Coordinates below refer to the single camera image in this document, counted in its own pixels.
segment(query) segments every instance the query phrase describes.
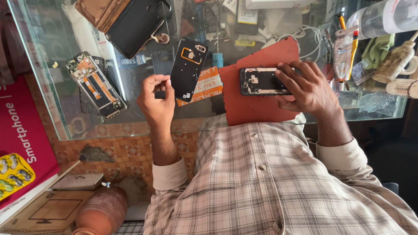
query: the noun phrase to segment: glue tube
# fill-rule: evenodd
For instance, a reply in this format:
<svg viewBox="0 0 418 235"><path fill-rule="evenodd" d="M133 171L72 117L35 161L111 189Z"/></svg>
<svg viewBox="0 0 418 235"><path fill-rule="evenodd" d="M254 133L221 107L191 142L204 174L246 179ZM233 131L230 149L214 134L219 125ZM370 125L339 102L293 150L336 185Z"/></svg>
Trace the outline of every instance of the glue tube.
<svg viewBox="0 0 418 235"><path fill-rule="evenodd" d="M350 80L351 54L353 50L354 31L359 26L348 29L341 29L335 32L334 42L334 71L335 81L338 83L338 90L344 90L344 82Z"/></svg>

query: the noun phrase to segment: smartphone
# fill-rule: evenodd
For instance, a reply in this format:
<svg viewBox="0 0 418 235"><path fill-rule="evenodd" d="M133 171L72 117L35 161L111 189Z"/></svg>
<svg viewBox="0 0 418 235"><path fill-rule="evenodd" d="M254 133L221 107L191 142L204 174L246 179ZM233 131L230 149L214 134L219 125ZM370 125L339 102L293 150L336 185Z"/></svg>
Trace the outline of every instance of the smartphone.
<svg viewBox="0 0 418 235"><path fill-rule="evenodd" d="M166 0L131 0L106 32L106 39L132 59L170 14Z"/></svg>
<svg viewBox="0 0 418 235"><path fill-rule="evenodd" d="M240 69L242 95L291 95L292 93L276 77L277 68Z"/></svg>
<svg viewBox="0 0 418 235"><path fill-rule="evenodd" d="M81 91L105 120L126 110L126 104L87 51L75 56L66 66Z"/></svg>
<svg viewBox="0 0 418 235"><path fill-rule="evenodd" d="M207 46L189 38L180 39L170 74L177 99L191 101L207 54Z"/></svg>
<svg viewBox="0 0 418 235"><path fill-rule="evenodd" d="M250 10L245 7L245 0L237 2L237 22L235 32L241 34L257 35L258 9Z"/></svg>

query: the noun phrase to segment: white box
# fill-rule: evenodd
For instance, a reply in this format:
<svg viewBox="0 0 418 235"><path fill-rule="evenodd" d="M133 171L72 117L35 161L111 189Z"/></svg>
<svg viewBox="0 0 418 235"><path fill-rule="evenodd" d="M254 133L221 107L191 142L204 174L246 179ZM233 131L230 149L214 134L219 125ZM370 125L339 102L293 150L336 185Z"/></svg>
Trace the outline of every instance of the white box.
<svg viewBox="0 0 418 235"><path fill-rule="evenodd" d="M314 0L245 0L247 9L304 8Z"/></svg>

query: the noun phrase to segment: man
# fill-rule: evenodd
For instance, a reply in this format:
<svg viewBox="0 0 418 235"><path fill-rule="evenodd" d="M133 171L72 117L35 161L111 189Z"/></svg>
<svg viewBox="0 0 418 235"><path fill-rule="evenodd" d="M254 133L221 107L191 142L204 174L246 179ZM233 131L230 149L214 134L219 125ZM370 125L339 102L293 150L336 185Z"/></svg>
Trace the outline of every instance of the man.
<svg viewBox="0 0 418 235"><path fill-rule="evenodd" d="M191 182L170 136L170 77L144 80L138 105L151 128L155 188L145 234L418 234L411 208L371 175L318 66L279 63L276 76L296 99L276 96L278 106L316 117L318 158L302 125L217 128L199 137ZM161 89L165 100L154 97Z"/></svg>

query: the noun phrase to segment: glass table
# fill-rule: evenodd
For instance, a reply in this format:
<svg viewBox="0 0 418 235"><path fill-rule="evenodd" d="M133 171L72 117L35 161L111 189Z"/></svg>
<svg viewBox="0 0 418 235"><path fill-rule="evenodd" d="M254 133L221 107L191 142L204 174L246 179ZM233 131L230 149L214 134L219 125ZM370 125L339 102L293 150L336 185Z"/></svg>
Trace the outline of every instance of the glass table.
<svg viewBox="0 0 418 235"><path fill-rule="evenodd" d="M234 32L234 13L223 6L224 1L206 1L195 3L193 0L170 0L172 14L159 29L158 33L170 36L168 44L150 41L141 51L145 63L123 58L114 49L103 34L95 30L81 15L77 15L74 0L8 0L19 33L31 61L38 85L48 108L54 127L60 140L77 140L88 138L120 137L147 135L150 131L144 115L136 105L140 93L140 84L151 74L170 74L178 39L182 33L182 21L187 21L194 32L187 37L201 40L209 47L209 56L204 69L212 66L211 53L223 53L224 65L235 63L251 53L260 50L268 41L268 36L258 35L249 38ZM337 30L335 14L345 12L346 20L357 9L364 7L362 1L352 0L317 0L308 7L283 10L282 25L289 26L280 34L274 34L275 40L294 35L300 47L303 60L316 61L321 68L332 63L331 49L325 37L324 29L330 33ZM210 9L219 21L218 29L226 32L227 39L206 37L210 30L209 17L202 17L201 9ZM261 10L260 16L266 16L268 10ZM263 20L259 27L266 28ZM304 35L299 28L306 28ZM237 46L235 40L255 41L253 46ZM115 84L128 109L115 118L105 121L79 90L77 84L67 72L68 60L85 49L93 56L106 61L106 76ZM344 108L347 121L400 118L403 115L406 99L392 97L384 107L367 112L361 111L362 100L374 91L363 90L361 86L351 84L349 91L340 94L340 105ZM171 131L191 132L206 130L202 123L206 118L225 113L223 96L216 95L200 101L175 108ZM306 115L307 123L314 123L312 116Z"/></svg>

